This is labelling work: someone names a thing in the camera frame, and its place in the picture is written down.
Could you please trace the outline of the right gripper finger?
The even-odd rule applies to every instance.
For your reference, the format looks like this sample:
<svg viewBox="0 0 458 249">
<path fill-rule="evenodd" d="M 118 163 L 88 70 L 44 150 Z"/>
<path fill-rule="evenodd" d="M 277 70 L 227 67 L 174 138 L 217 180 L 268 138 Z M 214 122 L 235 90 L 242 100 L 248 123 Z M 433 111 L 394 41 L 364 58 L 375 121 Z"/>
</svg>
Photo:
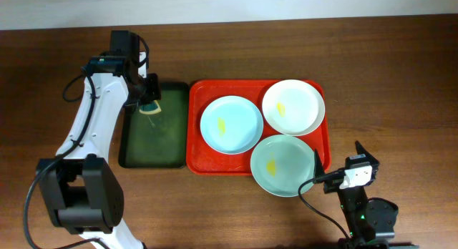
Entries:
<svg viewBox="0 0 458 249">
<path fill-rule="evenodd" d="M 325 171 L 321 162 L 318 150 L 314 150 L 314 176 L 321 177 L 325 175 Z"/>
<path fill-rule="evenodd" d="M 365 155 L 365 158 L 370 162 L 371 165 L 379 165 L 379 161 L 372 154 L 370 154 L 358 140 L 355 141 L 355 147 L 357 154 Z"/>
</svg>

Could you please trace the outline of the mint green plate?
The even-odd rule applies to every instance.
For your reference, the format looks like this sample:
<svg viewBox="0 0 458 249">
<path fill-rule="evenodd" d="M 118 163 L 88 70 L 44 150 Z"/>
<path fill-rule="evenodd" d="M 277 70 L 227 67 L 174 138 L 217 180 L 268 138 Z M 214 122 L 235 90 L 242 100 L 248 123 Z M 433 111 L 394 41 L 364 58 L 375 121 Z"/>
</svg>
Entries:
<svg viewBox="0 0 458 249">
<path fill-rule="evenodd" d="M 265 191 L 279 197 L 296 197 L 313 186 L 302 184 L 314 177 L 315 154 L 297 137 L 273 135 L 255 146 L 250 169 Z"/>
</svg>

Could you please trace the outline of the green and yellow sponge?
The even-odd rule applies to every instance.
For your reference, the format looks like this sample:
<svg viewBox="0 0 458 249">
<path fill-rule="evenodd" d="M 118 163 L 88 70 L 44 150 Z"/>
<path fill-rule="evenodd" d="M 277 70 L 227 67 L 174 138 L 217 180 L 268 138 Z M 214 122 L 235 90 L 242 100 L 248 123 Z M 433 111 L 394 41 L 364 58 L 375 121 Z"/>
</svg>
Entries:
<svg viewBox="0 0 458 249">
<path fill-rule="evenodd" d="M 139 108 L 139 112 L 141 114 L 146 114 L 146 115 L 157 114 L 157 113 L 160 113 L 161 111 L 162 111 L 161 107 L 157 100 L 153 101 L 150 104 L 144 104 Z"/>
</svg>

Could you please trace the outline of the light blue plate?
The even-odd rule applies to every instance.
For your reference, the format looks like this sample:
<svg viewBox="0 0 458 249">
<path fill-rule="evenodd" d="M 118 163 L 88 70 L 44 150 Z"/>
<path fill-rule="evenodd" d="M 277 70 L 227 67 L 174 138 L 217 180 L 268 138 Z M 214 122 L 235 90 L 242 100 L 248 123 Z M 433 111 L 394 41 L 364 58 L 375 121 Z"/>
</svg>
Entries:
<svg viewBox="0 0 458 249">
<path fill-rule="evenodd" d="M 241 154 L 260 140 L 263 117 L 260 110 L 244 97 L 220 97 L 204 109 L 200 133 L 213 150 L 226 155 Z"/>
</svg>

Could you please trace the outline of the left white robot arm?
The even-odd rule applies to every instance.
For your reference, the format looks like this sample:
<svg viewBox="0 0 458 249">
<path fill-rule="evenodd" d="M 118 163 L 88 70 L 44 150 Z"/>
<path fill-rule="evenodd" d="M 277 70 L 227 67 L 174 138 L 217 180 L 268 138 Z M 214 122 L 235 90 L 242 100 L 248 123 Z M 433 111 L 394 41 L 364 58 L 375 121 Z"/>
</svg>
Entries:
<svg viewBox="0 0 458 249">
<path fill-rule="evenodd" d="M 41 159 L 38 187 L 53 226 L 96 248 L 144 248 L 123 220 L 124 193 L 108 165 L 109 147 L 123 108 L 157 114 L 158 77 L 148 73 L 149 47 L 131 31 L 112 31 L 109 49 L 82 67 L 80 106 L 62 146 Z"/>
</svg>

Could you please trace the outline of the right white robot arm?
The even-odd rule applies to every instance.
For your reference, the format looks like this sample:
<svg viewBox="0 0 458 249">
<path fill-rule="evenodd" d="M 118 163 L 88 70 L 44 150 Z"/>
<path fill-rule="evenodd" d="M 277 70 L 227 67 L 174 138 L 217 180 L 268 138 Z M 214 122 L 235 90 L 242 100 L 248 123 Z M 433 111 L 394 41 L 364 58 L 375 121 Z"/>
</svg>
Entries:
<svg viewBox="0 0 458 249">
<path fill-rule="evenodd" d="M 379 161 L 360 142 L 355 142 L 355 148 L 357 154 L 347 157 L 344 167 L 329 173 L 315 152 L 314 183 L 322 183 L 326 194 L 338 195 L 349 228 L 349 234 L 338 241 L 340 248 L 388 248 L 399 208 L 388 200 L 367 197 L 365 187 L 376 179 Z"/>
</svg>

